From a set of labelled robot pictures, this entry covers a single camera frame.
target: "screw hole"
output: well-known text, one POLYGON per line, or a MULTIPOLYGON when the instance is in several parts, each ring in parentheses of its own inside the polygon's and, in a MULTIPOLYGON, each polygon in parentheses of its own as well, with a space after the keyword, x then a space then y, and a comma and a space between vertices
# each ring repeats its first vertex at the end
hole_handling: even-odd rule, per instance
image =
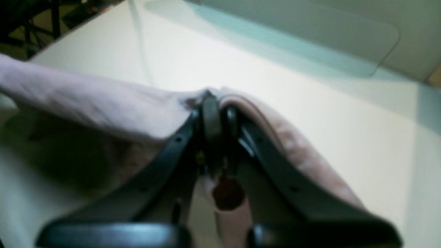
POLYGON ((299 189, 298 187, 296 187, 296 186, 291 186, 291 187, 289 187, 289 190, 291 190, 291 191, 294 192, 294 193, 297 193, 297 192, 300 191, 300 189, 299 189))
POLYGON ((140 188, 139 188, 139 191, 140 191, 140 192, 147 192, 148 190, 149 190, 148 187, 140 187, 140 188))

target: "black metal frame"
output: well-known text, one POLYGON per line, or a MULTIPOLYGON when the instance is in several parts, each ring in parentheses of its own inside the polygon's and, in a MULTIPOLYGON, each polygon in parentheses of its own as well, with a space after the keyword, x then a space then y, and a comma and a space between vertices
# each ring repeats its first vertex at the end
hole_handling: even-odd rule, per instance
POLYGON ((220 114, 214 98, 192 113, 142 172, 107 197, 46 226, 37 246, 189 248, 185 224, 193 185, 204 168, 214 177, 235 177, 247 192, 256 223, 248 247, 401 247, 390 223, 317 186, 234 106, 220 114))

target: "white table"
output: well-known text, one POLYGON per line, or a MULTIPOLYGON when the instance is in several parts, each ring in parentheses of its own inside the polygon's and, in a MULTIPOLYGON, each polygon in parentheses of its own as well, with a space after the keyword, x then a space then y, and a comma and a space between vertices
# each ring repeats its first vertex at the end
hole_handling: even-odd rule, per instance
POLYGON ((301 130, 368 209, 395 223, 407 248, 441 247, 438 90, 383 68, 360 78, 326 67, 208 22, 197 8, 129 0, 32 62, 167 90, 227 86, 254 95, 301 130))

